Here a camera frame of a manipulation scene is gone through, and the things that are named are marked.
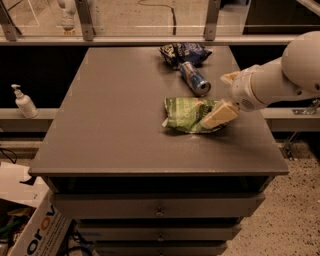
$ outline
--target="drawer handle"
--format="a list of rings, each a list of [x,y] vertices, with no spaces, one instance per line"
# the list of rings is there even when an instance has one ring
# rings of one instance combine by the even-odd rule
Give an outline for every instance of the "drawer handle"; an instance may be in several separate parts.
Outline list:
[[[158,237],[157,241],[160,242],[160,243],[164,242],[164,238],[163,238],[161,233],[159,234],[159,237]]]
[[[161,218],[164,216],[164,212],[162,211],[162,209],[159,207],[158,211],[155,213],[156,217]]]

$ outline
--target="wrapper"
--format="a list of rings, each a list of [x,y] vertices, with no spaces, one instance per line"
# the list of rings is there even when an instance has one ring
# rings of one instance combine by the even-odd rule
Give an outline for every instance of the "wrapper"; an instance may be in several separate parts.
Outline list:
[[[225,124],[206,129],[201,120],[212,110],[216,101],[199,98],[166,98],[165,109],[168,118],[163,127],[174,128],[185,133],[212,133],[225,127]]]
[[[168,44],[160,47],[160,52],[173,69],[179,69],[179,64],[187,61],[198,66],[212,54],[199,43]]]

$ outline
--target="pump bottle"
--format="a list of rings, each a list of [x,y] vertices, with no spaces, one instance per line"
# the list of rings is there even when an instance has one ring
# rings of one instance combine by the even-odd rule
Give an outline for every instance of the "pump bottle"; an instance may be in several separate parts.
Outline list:
[[[14,94],[16,95],[16,104],[19,107],[21,113],[25,118],[35,117],[39,110],[34,105],[33,101],[28,95],[24,95],[18,88],[20,85],[13,84],[11,87],[14,89]]]

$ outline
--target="floor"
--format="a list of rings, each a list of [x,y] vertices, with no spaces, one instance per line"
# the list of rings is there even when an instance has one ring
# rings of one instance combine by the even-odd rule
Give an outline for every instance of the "floor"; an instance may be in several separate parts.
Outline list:
[[[280,148],[283,140],[277,139]],[[18,164],[30,165],[40,141],[2,141],[14,150]],[[298,140],[295,160],[286,159],[289,175],[276,177],[265,190],[266,200],[242,230],[228,241],[223,256],[320,255],[320,150],[319,143]],[[0,161],[9,161],[0,155]]]
[[[208,0],[188,0],[187,4],[185,0],[96,1],[97,36],[202,36],[204,33]],[[219,13],[218,35],[242,34],[249,10],[245,1],[227,1]],[[63,30],[62,10],[57,0],[4,0],[4,4],[25,36],[82,34],[78,15],[74,18],[74,31]]]

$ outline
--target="blue can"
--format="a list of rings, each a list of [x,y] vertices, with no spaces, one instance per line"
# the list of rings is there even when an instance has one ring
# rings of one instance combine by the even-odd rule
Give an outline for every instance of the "blue can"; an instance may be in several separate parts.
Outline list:
[[[211,89],[211,84],[206,81],[191,62],[181,63],[180,73],[196,96],[205,96]]]

